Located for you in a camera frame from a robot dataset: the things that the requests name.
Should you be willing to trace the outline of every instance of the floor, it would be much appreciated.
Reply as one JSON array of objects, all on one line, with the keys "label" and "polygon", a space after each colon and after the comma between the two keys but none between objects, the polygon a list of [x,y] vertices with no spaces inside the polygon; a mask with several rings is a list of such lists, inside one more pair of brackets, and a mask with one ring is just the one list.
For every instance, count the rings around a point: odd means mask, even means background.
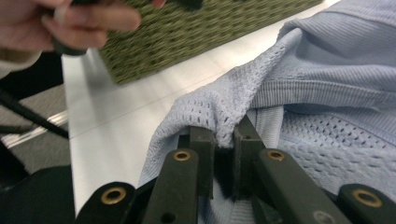
[{"label": "floor", "polygon": [[[64,86],[43,91],[23,99],[21,103],[45,118],[60,114],[66,111]],[[0,124],[30,125],[31,122],[0,106]],[[70,164],[69,142],[53,133],[44,132],[25,142],[18,143],[10,150],[25,164],[26,170],[30,173],[46,167]]]}]

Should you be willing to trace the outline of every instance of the hand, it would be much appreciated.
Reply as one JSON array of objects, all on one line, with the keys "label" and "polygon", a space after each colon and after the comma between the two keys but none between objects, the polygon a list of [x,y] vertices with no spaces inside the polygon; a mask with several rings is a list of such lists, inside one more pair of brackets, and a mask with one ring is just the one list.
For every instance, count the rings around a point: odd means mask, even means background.
[{"label": "hand", "polygon": [[[101,48],[108,30],[133,31],[140,24],[138,11],[121,0],[72,7],[71,1],[1,0],[0,48],[53,50],[52,37],[73,49]],[[152,0],[155,7],[164,3]]]}]

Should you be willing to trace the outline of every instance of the wicker basket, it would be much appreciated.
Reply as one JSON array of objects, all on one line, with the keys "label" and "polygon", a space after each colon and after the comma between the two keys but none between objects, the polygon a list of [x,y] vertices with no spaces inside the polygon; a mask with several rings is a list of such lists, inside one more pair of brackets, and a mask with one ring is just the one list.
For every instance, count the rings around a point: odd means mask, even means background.
[{"label": "wicker basket", "polygon": [[123,84],[187,60],[317,5],[321,0],[205,0],[190,11],[177,2],[155,9],[126,0],[142,15],[132,33],[112,32],[100,54],[114,82]]}]

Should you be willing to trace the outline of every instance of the light blue knit fabric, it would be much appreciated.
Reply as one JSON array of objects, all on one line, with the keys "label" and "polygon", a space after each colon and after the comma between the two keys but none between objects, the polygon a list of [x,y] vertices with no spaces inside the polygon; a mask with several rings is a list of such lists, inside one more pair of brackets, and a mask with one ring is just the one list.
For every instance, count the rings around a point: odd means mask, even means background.
[{"label": "light blue knit fabric", "polygon": [[[395,12],[393,0],[345,0],[287,22],[258,58],[175,102],[152,137],[141,184],[158,175],[185,127],[205,127],[232,147],[248,112],[264,144],[288,151],[321,187],[362,183],[396,201]],[[254,223],[249,201],[225,198],[216,180],[199,220]]]}]

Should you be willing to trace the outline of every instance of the white table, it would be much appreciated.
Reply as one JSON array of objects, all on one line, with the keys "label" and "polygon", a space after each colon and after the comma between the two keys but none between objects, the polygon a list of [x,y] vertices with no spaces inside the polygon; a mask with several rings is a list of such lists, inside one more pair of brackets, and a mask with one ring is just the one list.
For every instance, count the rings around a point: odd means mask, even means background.
[{"label": "white table", "polygon": [[270,48],[285,21],[309,17],[337,1],[325,0],[295,16],[122,86],[111,81],[94,50],[82,58],[63,57],[76,211],[106,183],[121,181],[137,187],[149,140],[176,98]]}]

